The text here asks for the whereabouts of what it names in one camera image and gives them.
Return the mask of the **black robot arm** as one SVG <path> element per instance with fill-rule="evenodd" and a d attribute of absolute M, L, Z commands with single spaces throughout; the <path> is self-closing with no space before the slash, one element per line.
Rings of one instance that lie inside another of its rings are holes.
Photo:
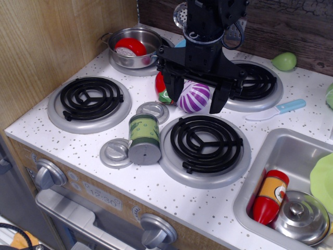
<path fill-rule="evenodd" d="M 247 73 L 226 58 L 223 37 L 246 15 L 248 5 L 248 1 L 187 1 L 185 47 L 161 46 L 157 51 L 157 69 L 172 100 L 179 99 L 185 80 L 202 83 L 215 89 L 210 113 L 217 114 L 241 92 Z"/>

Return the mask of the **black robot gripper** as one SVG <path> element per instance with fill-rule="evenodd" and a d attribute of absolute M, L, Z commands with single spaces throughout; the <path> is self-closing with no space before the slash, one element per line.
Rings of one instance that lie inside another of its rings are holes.
<path fill-rule="evenodd" d="M 247 77 L 245 70 L 229 61 L 223 54 L 221 42 L 210 45 L 186 40 L 182 48 L 161 46 L 157 50 L 158 70 L 163 75 L 169 97 L 177 102 L 190 80 L 215 88 L 210 114 L 218 114 L 225 106 L 231 90 L 242 90 Z"/>

